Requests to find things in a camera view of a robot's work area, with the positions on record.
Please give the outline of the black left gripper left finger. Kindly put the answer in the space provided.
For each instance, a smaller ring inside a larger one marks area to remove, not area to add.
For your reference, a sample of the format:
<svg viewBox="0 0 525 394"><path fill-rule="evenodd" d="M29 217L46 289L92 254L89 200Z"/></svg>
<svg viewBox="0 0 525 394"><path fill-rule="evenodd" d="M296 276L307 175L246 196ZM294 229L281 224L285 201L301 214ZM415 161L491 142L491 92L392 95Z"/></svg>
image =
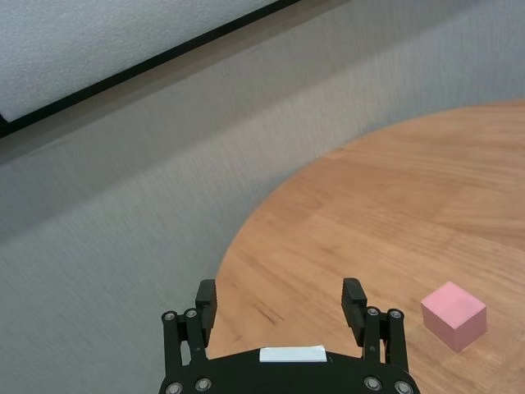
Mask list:
<svg viewBox="0 0 525 394"><path fill-rule="evenodd" d="M217 314L217 288L214 279L202 280L199 284L194 307L183 314L168 311L162 315L164 364L166 376L176 376L184 367L181 343L187 341L192 364L203 364L208 360L211 332Z"/></svg>

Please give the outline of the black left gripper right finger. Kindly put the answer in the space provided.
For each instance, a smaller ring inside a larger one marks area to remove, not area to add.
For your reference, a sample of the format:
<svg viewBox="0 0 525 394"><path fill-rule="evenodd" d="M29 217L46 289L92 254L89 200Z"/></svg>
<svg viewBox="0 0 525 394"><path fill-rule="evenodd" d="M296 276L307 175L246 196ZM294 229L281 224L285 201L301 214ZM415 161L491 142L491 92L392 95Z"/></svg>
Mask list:
<svg viewBox="0 0 525 394"><path fill-rule="evenodd" d="M368 306L364 289L354 277L343 280L341 306L356 344L362 350L362 360L380 364L383 344L384 364L409 371L403 312L399 309L381 312L375 306Z"/></svg>

